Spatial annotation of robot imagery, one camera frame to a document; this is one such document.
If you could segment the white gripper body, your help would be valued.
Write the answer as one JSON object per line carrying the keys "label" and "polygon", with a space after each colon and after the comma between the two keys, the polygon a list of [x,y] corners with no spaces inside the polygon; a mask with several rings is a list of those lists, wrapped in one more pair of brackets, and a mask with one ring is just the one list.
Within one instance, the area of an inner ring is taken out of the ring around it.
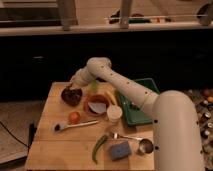
{"label": "white gripper body", "polygon": [[78,87],[84,87],[92,81],[92,75],[86,67],[79,69],[72,77],[71,83]]}

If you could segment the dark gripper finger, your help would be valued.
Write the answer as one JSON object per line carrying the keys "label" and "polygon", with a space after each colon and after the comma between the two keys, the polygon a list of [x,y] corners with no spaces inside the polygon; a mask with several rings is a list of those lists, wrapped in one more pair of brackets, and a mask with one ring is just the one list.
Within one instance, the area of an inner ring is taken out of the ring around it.
{"label": "dark gripper finger", "polygon": [[73,90],[73,84],[70,84],[66,87],[66,90],[71,91]]}

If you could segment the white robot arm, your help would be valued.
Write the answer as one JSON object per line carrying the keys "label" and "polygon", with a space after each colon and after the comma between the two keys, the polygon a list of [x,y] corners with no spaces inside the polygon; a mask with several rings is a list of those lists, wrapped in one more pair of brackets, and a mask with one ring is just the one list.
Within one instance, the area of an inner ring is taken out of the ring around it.
{"label": "white robot arm", "polygon": [[106,57],[90,58],[70,82],[83,87],[96,78],[109,82],[153,120],[155,171],[205,171],[199,120],[187,95],[175,90],[157,94],[113,71]]}

